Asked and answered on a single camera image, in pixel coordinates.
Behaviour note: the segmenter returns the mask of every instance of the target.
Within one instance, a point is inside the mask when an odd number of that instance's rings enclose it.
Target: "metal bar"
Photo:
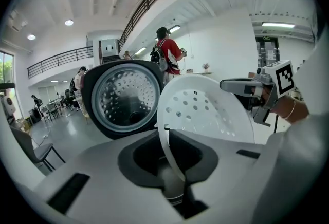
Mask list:
[[[86,48],[92,48],[92,46],[83,47],[83,48],[78,48],[78,49],[86,49]],[[62,54],[65,54],[65,53],[68,53],[68,52],[71,52],[71,51],[76,51],[76,50],[78,50],[78,49],[68,50],[68,51],[66,51],[66,52],[62,52],[62,53],[59,53],[59,54],[57,54],[57,55],[59,56],[59,55],[62,55]],[[46,60],[49,60],[49,59],[51,59],[51,58],[53,58],[53,57],[56,57],[57,55],[54,55],[54,56],[48,57],[48,58],[44,59],[43,61],[40,61],[40,62],[37,62],[37,63],[31,65],[31,66],[28,67],[28,68],[31,68],[31,67],[33,67],[34,65],[37,65],[37,64],[39,64],[39,63],[41,63],[41,62],[44,62],[44,61],[46,61]]]

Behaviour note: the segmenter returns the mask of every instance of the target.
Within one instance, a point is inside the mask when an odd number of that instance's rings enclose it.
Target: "fluorescent light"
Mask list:
[[[146,47],[142,47],[138,52],[135,53],[135,55],[139,55],[145,49],[146,49]]]
[[[35,40],[35,35],[33,35],[33,34],[29,34],[28,36],[27,36],[27,38],[29,39],[29,40],[31,40],[31,41],[33,41],[33,40]]]
[[[170,33],[173,33],[174,31],[180,29],[180,25],[175,25],[172,28],[168,29],[170,31]]]
[[[277,22],[263,22],[263,27],[283,27],[283,28],[293,28],[294,24],[288,23],[277,23]]]
[[[65,21],[65,25],[66,25],[66,26],[71,26],[71,25],[73,25],[73,20],[67,20],[67,21]]]

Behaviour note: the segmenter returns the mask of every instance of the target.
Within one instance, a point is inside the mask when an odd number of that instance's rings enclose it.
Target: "woman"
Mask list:
[[[79,107],[81,109],[82,114],[85,116],[87,114],[87,111],[84,107],[83,101],[82,101],[82,95],[81,95],[81,86],[80,86],[80,80],[81,80],[81,76],[87,71],[86,67],[82,66],[79,71],[78,74],[74,77],[74,87],[77,89],[74,94],[77,98]]]

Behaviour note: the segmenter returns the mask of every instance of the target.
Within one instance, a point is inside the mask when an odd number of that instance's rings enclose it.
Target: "chair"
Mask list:
[[[40,112],[43,114],[43,117],[45,119],[45,122],[47,123],[47,119],[49,121],[49,118],[48,118],[48,109],[46,106],[40,106]]]
[[[47,104],[47,109],[48,109],[48,113],[49,113],[49,116],[50,116],[50,119],[51,119],[51,115],[54,117],[54,119],[57,117],[58,118],[58,111],[56,109],[56,107],[53,105],[53,104]]]
[[[31,160],[33,164],[44,163],[44,165],[52,171],[51,168],[55,169],[46,159],[49,152],[53,150],[55,154],[65,163],[64,159],[57,153],[53,144],[44,144],[33,150],[32,139],[28,133],[18,130],[14,127],[10,127],[16,141],[23,149],[24,153]]]

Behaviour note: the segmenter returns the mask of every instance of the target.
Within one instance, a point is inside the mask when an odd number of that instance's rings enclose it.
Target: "staircase railing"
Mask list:
[[[143,15],[150,9],[150,7],[156,2],[157,0],[143,0],[139,6],[137,7],[136,11],[130,18],[128,25],[124,29],[124,32],[119,41],[120,49],[126,42],[130,33],[134,30],[134,27],[139,22],[139,20],[143,17]]]
[[[84,47],[79,49],[69,50],[55,56],[46,58],[43,61],[33,64],[27,68],[29,79],[32,77],[41,74],[47,70],[58,67],[60,65],[82,60],[85,58],[92,58],[94,56],[93,47]]]

